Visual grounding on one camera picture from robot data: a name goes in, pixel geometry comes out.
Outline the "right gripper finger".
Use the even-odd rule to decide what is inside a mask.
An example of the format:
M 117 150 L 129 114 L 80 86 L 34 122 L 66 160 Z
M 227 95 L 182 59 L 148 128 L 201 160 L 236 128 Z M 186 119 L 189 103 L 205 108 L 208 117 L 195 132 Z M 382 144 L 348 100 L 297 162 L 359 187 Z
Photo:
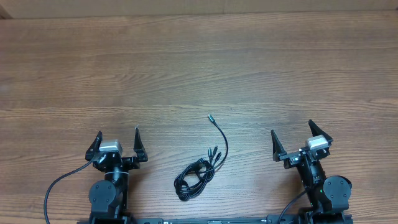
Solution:
M 273 155 L 273 161 L 279 162 L 280 158 L 285 156 L 287 153 L 285 149 L 283 148 L 281 142 L 279 141 L 276 133 L 274 130 L 271 131 L 271 137 L 272 137 L 272 155 Z
M 310 127 L 313 137 L 322 135 L 329 144 L 333 142 L 333 138 L 329 134 L 324 132 L 321 128 L 319 128 L 312 119 L 308 120 L 308 125 Z

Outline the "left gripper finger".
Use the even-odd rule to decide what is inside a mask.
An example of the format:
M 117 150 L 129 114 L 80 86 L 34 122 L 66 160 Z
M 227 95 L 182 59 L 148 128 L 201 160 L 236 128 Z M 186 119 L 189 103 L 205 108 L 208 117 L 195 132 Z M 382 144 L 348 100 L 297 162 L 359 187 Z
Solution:
M 87 161 L 91 161 L 95 154 L 99 151 L 100 144 L 103 140 L 103 134 L 101 131 L 98 131 L 95 140 L 92 142 L 91 146 L 87 149 L 85 153 L 85 159 Z
M 148 161 L 148 156 L 146 153 L 146 150 L 144 148 L 144 145 L 141 140 L 139 128 L 135 128 L 135 137 L 134 137 L 134 152 L 136 153 L 136 157 L 138 162 L 147 162 Z

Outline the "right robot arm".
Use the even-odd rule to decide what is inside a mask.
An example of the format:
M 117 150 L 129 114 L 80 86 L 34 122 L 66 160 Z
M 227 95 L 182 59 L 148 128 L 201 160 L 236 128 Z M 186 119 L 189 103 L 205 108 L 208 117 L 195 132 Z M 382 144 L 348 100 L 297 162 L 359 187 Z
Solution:
M 288 153 L 283 148 L 275 131 L 271 131 L 273 160 L 282 161 L 285 169 L 296 168 L 303 185 L 303 192 L 290 201 L 276 223 L 331 223 L 350 224 L 354 220 L 346 215 L 349 209 L 352 183 L 341 175 L 326 176 L 321 160 L 330 155 L 333 138 L 319 128 L 311 119 L 308 125 L 312 137 L 297 152 Z M 303 195 L 308 197 L 309 207 L 298 210 L 296 215 L 286 214 L 287 210 Z

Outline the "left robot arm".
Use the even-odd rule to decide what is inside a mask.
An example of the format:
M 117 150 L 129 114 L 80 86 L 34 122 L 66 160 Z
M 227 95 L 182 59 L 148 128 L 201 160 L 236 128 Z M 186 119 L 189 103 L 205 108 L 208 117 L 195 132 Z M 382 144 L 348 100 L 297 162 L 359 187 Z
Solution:
M 104 173 L 104 179 L 94 183 L 89 191 L 91 203 L 90 223 L 135 223 L 127 210 L 129 171 L 139 169 L 141 162 L 148 161 L 146 150 L 136 129 L 131 157 L 123 157 L 119 140 L 105 141 L 99 132 L 88 148 L 85 159 Z

